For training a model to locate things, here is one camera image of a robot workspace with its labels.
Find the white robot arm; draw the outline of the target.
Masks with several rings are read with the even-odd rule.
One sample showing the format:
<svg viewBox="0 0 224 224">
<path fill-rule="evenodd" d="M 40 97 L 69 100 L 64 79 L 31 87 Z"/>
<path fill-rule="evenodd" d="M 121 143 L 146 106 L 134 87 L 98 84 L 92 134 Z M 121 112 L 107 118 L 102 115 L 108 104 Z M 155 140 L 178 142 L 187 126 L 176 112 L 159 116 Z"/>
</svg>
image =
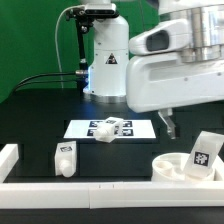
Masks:
<svg viewBox="0 0 224 224">
<path fill-rule="evenodd" d="M 176 137 L 177 107 L 224 100 L 224 0 L 146 0 L 159 24 L 133 38 L 115 0 L 81 0 L 94 18 L 87 98 L 156 111 Z"/>
</svg>

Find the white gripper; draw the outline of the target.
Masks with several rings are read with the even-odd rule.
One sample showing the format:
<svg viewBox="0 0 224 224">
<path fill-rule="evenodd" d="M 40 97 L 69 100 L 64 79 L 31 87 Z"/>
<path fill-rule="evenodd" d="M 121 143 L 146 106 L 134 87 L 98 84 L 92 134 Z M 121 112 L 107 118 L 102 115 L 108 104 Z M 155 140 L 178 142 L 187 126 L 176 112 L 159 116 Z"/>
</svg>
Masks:
<svg viewBox="0 0 224 224">
<path fill-rule="evenodd" d="M 161 22 L 129 41 L 133 54 L 126 71 L 126 98 L 135 112 L 158 111 L 171 139 L 171 108 L 224 100 L 224 59 L 182 61 L 192 30 L 185 19 Z"/>
</svg>

